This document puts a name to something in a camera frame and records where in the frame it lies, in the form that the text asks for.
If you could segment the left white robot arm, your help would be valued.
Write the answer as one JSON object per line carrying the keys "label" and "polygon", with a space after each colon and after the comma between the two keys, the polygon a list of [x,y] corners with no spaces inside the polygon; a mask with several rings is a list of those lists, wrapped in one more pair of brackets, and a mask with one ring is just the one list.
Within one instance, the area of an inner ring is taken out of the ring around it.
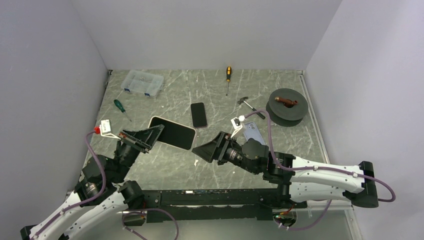
{"label": "left white robot arm", "polygon": [[147,154],[165,129],[162,124],[140,131],[122,130],[111,133],[110,124],[100,124],[87,134],[110,137],[117,141],[114,157],[96,154],[88,147],[92,157],[82,169],[83,178],[70,192],[69,197],[49,217],[36,225],[20,230],[24,240],[70,240],[100,217],[122,210],[146,207],[146,195],[134,180],[125,177],[139,154]]}

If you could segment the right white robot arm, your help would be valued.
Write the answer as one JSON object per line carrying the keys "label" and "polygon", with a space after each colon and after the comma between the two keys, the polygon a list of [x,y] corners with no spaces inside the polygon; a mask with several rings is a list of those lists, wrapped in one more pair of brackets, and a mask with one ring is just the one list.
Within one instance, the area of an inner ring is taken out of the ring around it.
{"label": "right white robot arm", "polygon": [[305,201],[349,201],[361,208],[379,205],[374,166],[369,161],[359,165],[337,166],[307,160],[289,153],[271,152],[270,148],[250,138],[239,145],[226,132],[192,149],[208,163],[231,163],[263,180],[277,184],[276,203],[287,208]]}

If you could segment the purple phone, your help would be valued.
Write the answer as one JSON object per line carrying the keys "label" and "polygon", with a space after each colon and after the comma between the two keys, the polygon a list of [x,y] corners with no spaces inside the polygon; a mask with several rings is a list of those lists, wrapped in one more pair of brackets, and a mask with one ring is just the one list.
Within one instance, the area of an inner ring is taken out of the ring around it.
{"label": "purple phone", "polygon": [[208,126],[205,105],[203,102],[190,105],[192,125],[194,128],[205,128]]}

